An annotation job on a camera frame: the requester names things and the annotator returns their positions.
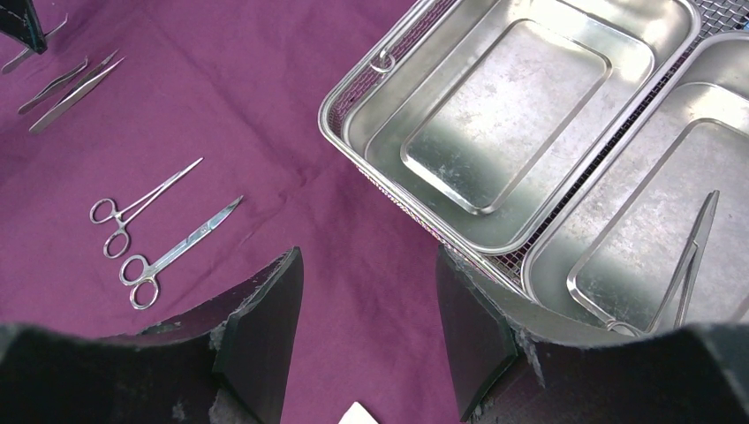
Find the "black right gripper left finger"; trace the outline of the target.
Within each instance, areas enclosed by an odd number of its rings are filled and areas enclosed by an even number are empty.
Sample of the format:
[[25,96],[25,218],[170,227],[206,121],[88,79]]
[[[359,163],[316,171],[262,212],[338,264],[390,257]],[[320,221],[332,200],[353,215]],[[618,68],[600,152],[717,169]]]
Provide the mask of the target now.
[[304,283],[298,247],[134,335],[1,328],[4,423],[277,423]]

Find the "steel two-compartment tray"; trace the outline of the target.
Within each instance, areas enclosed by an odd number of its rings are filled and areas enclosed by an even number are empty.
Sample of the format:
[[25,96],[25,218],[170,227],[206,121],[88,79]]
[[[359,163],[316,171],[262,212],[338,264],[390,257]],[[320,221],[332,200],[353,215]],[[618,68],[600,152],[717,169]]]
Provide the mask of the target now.
[[745,1],[419,1],[318,124],[484,277],[622,337],[719,190],[684,324],[748,320]]

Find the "steel needle holder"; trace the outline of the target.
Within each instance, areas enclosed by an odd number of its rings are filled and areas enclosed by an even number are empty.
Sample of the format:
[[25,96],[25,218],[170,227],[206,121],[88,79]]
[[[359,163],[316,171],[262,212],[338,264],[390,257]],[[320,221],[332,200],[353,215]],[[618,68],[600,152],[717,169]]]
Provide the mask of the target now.
[[[195,168],[199,163],[204,160],[203,157],[198,158],[193,163],[187,165],[183,170],[178,171],[174,175],[167,178],[160,185],[144,194],[141,198],[137,199],[134,203],[130,204],[125,208],[119,208],[117,203],[112,198],[103,198],[98,200],[89,210],[89,220],[93,224],[103,224],[108,221],[114,221],[117,224],[117,229],[106,239],[102,247],[102,253],[107,259],[117,259],[121,257],[129,248],[131,244],[131,236],[127,230],[127,225],[133,221],[145,208],[151,203],[158,199],[165,191],[176,184],[184,175]],[[110,205],[110,211],[101,218],[97,217],[97,211],[105,204]],[[110,247],[115,239],[123,237],[125,239],[122,248],[112,253]]]

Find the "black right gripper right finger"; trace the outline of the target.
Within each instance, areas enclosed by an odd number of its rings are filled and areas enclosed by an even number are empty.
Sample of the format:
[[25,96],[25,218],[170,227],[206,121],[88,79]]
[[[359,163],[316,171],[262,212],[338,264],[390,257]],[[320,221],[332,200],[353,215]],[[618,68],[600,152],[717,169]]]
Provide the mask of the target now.
[[630,338],[537,306],[440,246],[437,296],[468,423],[745,423],[748,328]]

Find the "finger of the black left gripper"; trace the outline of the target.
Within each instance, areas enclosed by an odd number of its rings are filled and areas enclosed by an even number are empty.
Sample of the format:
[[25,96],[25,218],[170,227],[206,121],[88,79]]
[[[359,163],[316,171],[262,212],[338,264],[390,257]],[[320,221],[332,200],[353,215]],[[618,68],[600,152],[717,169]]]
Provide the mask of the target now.
[[32,0],[1,0],[1,32],[36,54],[48,43]]

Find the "maroon cloth wrap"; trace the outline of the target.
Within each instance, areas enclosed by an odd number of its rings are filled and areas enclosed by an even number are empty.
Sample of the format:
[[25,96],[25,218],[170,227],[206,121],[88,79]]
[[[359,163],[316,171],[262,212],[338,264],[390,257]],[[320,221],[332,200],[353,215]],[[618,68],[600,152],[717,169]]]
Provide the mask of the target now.
[[[1,318],[86,337],[134,332],[246,280],[298,246],[304,294],[282,420],[335,423],[360,402],[381,423],[459,420],[435,287],[436,240],[320,133],[325,95],[407,1],[39,1],[49,50],[1,78]],[[29,128],[116,49],[123,61],[40,133]],[[18,108],[88,57],[25,115]],[[204,160],[127,225],[125,208]],[[119,280],[221,209],[135,310]]]

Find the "steel hemostat clamp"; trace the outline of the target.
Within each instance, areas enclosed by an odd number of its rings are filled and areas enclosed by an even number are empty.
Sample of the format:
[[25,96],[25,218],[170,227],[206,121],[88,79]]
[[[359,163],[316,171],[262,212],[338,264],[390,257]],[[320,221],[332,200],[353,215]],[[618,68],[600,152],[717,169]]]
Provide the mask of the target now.
[[660,327],[664,312],[675,298],[677,289],[681,288],[681,294],[677,303],[677,311],[674,318],[672,329],[681,327],[688,314],[688,308],[692,299],[693,287],[696,283],[702,257],[705,252],[706,244],[715,220],[715,212],[721,192],[713,190],[704,200],[700,211],[692,225],[689,236],[686,239],[685,247],[679,256],[677,266],[670,279],[662,301],[658,306],[653,318],[645,330],[640,330],[633,325],[611,319],[605,322],[604,329],[614,331],[626,336],[641,337],[653,334]]

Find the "steel forceps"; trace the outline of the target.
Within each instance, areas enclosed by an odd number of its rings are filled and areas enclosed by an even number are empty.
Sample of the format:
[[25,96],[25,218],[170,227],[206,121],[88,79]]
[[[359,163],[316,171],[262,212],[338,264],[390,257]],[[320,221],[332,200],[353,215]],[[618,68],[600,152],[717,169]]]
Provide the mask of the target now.
[[82,77],[74,87],[65,93],[44,115],[42,115],[30,128],[30,133],[41,133],[57,118],[74,106],[79,100],[95,89],[122,61],[117,60],[110,65],[111,60],[119,52],[116,49],[93,70]]
[[53,79],[42,91],[40,91],[37,95],[35,95],[31,100],[21,105],[18,108],[17,113],[19,115],[25,115],[34,107],[36,107],[39,103],[45,101],[46,99],[50,98],[52,95],[61,91],[70,83],[71,80],[73,80],[77,75],[79,75],[83,70],[87,68],[88,63],[89,63],[88,57],[84,57],[84,60],[81,63],[76,65],[70,71]]

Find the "steel surgical scissors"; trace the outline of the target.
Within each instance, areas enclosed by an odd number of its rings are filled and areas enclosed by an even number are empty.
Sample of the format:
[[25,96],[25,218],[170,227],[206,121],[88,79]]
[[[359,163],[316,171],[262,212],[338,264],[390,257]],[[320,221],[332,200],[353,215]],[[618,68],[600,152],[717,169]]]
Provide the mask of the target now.
[[[177,258],[182,256],[184,253],[189,251],[200,241],[202,241],[208,234],[214,231],[227,217],[237,208],[239,203],[244,199],[243,195],[240,195],[233,202],[228,204],[225,208],[221,209],[217,214],[208,219],[203,225],[193,231],[185,239],[177,243],[167,253],[154,262],[149,262],[148,259],[142,254],[134,254],[124,260],[119,270],[120,282],[130,288],[129,301],[131,306],[135,310],[145,310],[154,305],[160,294],[160,285],[157,280],[159,272],[163,271],[169,265],[171,265]],[[133,262],[139,262],[142,270],[140,274],[135,278],[128,278],[126,271]],[[153,296],[146,303],[138,301],[139,290],[142,285],[151,284],[153,286]]]

